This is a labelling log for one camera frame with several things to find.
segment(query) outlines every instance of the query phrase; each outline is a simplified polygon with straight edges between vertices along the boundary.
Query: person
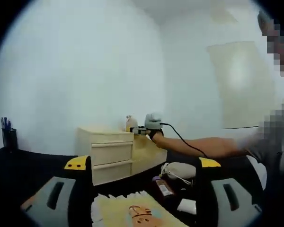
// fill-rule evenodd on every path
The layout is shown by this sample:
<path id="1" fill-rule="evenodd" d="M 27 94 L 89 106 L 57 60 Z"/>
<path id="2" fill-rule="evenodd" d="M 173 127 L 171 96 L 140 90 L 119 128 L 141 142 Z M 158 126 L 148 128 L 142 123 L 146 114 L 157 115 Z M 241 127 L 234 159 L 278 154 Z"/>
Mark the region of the person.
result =
<path id="1" fill-rule="evenodd" d="M 280 61 L 281 71 L 284 71 L 283 32 L 279 30 L 276 21 L 264 11 L 261 10 L 257 18 L 262 35 L 267 36 L 267 52 L 274 54 L 274 58 Z M 147 134 L 159 148 L 189 156 L 204 157 L 200 151 L 189 147 L 181 139 L 166 138 L 160 131 L 147 131 Z M 266 217 L 273 217 L 272 204 L 280 205 L 279 200 L 284 202 L 284 198 L 280 197 L 284 192 L 284 105 L 281 110 L 276 110 L 274 115 L 270 116 L 269 121 L 261 123 L 253 135 L 241 139 L 203 138 L 186 140 L 186 142 L 202 150 L 208 158 L 245 155 L 254 157 L 267 170 L 267 183 L 263 196 L 264 210 L 268 210 Z"/>

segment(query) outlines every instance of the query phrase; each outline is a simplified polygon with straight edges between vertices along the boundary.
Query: human arm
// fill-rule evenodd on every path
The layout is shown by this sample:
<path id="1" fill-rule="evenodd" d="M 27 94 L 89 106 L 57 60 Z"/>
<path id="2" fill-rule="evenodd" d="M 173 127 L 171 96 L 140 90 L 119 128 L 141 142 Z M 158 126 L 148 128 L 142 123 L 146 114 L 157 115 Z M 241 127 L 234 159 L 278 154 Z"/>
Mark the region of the human arm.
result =
<path id="1" fill-rule="evenodd" d="M 152 140 L 162 149 L 170 149 L 190 156 L 204 157 L 200 151 L 189 147 L 182 140 L 166 138 L 160 132 L 156 133 Z M 189 145 L 203 151 L 209 158 L 243 156 L 249 154 L 244 149 L 238 149 L 236 141 L 233 139 L 212 137 L 185 141 Z"/>

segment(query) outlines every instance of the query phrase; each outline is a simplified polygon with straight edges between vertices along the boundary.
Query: white tissue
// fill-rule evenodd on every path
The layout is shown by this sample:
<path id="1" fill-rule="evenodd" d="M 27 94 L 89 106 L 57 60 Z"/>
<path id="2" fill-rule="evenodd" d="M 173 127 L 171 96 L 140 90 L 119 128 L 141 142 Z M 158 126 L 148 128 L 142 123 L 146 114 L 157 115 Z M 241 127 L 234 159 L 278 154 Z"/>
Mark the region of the white tissue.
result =
<path id="1" fill-rule="evenodd" d="M 177 210 L 184 211 L 190 214 L 197 214 L 197 208 L 195 206 L 194 200 L 182 199 Z"/>

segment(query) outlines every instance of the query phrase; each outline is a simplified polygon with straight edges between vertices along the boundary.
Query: brown bottle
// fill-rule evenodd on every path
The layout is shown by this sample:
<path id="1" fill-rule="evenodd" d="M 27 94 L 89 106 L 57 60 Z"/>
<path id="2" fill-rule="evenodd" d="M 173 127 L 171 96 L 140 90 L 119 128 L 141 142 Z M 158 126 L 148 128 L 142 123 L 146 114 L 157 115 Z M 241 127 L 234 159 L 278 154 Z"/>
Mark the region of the brown bottle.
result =
<path id="1" fill-rule="evenodd" d="M 164 198 L 175 195 L 167 182 L 162 180 L 159 176 L 155 176 L 152 181 L 159 187 Z"/>

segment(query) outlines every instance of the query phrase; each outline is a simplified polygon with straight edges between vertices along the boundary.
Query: paper sheet on wall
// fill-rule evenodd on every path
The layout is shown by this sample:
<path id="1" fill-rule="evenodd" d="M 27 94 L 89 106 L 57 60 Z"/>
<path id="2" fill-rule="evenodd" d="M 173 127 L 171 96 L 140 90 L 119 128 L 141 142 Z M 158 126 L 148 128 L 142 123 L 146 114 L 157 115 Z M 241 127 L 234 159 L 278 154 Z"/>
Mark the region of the paper sheet on wall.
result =
<path id="1" fill-rule="evenodd" d="M 207 47 L 222 99 L 223 127 L 258 126 L 278 108 L 269 67 L 254 42 Z"/>

